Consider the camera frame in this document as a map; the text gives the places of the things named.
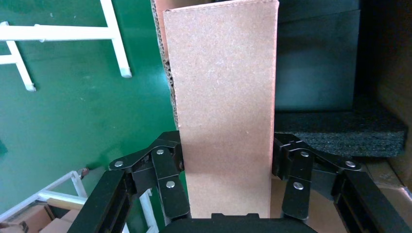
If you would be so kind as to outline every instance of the gray foam pad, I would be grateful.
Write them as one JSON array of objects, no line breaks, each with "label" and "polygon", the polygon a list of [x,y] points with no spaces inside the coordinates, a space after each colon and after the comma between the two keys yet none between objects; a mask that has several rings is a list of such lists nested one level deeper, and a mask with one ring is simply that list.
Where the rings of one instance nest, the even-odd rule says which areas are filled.
[{"label": "gray foam pad", "polygon": [[376,100],[355,97],[351,112],[275,113],[275,132],[343,156],[395,157],[407,127]]}]

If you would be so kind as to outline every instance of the cardboard box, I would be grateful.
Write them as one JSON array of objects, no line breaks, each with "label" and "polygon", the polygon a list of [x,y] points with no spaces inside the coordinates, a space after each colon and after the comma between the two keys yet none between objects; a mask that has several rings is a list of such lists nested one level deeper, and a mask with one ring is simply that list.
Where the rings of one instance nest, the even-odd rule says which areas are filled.
[{"label": "cardboard box", "polygon": [[79,210],[70,210],[67,214],[65,214],[61,219],[67,222],[74,222],[77,215],[79,214]]},{"label": "cardboard box", "polygon": [[34,203],[7,220],[11,225],[20,225],[26,233],[38,233],[54,216],[46,204]]},{"label": "cardboard box", "polygon": [[71,222],[56,218],[47,227],[42,229],[40,233],[67,233],[71,226]]},{"label": "cardboard box", "polygon": [[232,0],[163,14],[194,218],[269,217],[278,6]]},{"label": "cardboard box", "polygon": [[23,226],[0,223],[0,233],[25,233]]}]

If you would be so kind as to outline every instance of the green wall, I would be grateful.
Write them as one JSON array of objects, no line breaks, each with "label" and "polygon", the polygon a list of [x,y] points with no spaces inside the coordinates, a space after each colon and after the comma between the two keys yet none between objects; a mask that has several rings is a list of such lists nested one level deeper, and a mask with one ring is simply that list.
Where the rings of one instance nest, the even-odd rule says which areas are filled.
[{"label": "green wall", "polygon": [[[175,129],[150,2],[112,2],[133,78],[121,77],[108,40],[18,42],[34,93],[15,65],[0,66],[0,213],[71,170],[106,166]],[[0,0],[0,21],[106,26],[99,0]]]}]

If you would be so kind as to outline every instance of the metal pin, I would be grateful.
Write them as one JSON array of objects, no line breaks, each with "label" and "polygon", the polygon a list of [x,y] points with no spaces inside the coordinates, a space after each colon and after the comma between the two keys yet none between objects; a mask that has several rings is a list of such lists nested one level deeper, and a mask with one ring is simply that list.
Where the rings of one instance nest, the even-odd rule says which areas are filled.
[{"label": "metal pin", "polygon": [[115,162],[115,167],[120,167],[123,165],[123,161],[116,161]]},{"label": "metal pin", "polygon": [[294,188],[302,190],[303,189],[303,185],[299,182],[294,182],[293,183]]},{"label": "metal pin", "polygon": [[356,167],[355,163],[353,163],[352,161],[346,161],[345,164],[349,167]]},{"label": "metal pin", "polygon": [[300,155],[302,155],[303,157],[309,157],[309,153],[307,153],[306,151],[300,152]]},{"label": "metal pin", "polygon": [[167,188],[173,188],[174,187],[174,182],[173,181],[167,181],[166,187]]}]

